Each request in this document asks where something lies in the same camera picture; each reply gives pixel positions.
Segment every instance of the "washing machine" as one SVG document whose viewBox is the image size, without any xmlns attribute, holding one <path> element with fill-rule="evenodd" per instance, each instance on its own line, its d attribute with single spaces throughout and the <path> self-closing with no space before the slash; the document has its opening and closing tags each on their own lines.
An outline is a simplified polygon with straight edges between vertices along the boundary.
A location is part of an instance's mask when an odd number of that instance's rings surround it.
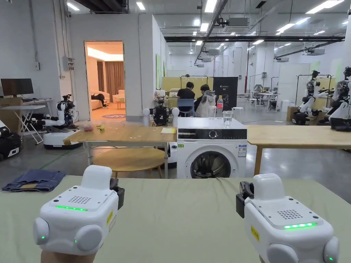
<svg viewBox="0 0 351 263">
<path fill-rule="evenodd" d="M 247 128 L 233 119 L 178 118 L 177 178 L 245 177 Z"/>
</svg>

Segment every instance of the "round wooden table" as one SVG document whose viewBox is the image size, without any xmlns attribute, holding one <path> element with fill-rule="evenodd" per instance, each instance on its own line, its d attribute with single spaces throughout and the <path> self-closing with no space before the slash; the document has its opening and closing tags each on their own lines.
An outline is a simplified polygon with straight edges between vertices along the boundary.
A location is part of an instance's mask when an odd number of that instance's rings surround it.
<svg viewBox="0 0 351 263">
<path fill-rule="evenodd" d="M 162 178 L 161 165 L 165 163 L 165 152 L 155 148 L 118 148 L 106 151 L 94 158 L 95 165 L 110 167 L 113 177 L 117 178 L 118 172 L 150 171 L 158 169 Z"/>
</svg>

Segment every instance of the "human hand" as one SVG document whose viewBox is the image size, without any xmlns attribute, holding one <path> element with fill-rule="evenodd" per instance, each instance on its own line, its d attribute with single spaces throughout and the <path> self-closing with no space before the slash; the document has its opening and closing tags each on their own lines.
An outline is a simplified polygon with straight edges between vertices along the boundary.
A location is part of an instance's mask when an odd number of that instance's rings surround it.
<svg viewBox="0 0 351 263">
<path fill-rule="evenodd" d="M 41 263 L 93 263 L 95 254 L 87 256 L 76 256 L 62 253 L 56 253 L 43 250 L 41 252 Z"/>
</svg>

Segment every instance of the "wall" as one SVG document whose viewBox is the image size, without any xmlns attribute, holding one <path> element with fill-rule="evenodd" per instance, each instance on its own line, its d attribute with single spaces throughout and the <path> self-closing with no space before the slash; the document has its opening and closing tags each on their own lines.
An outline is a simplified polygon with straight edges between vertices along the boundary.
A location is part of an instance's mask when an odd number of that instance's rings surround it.
<svg viewBox="0 0 351 263">
<path fill-rule="evenodd" d="M 127 120 L 141 119 L 143 107 L 153 99 L 152 15 L 80 14 L 71 18 L 75 58 L 75 93 L 81 120 L 88 120 L 88 92 L 84 41 L 123 41 Z M 139 52 L 139 42 L 143 44 Z"/>
</svg>

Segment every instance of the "washing machine label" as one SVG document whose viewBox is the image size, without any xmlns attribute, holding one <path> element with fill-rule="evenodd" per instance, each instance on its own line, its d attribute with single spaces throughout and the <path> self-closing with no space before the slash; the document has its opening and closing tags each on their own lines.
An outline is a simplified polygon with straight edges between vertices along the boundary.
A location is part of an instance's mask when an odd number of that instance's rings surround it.
<svg viewBox="0 0 351 263">
<path fill-rule="evenodd" d="M 239 145 L 238 149 L 238 157 L 246 157 L 246 152 L 247 152 L 247 145 Z"/>
</svg>

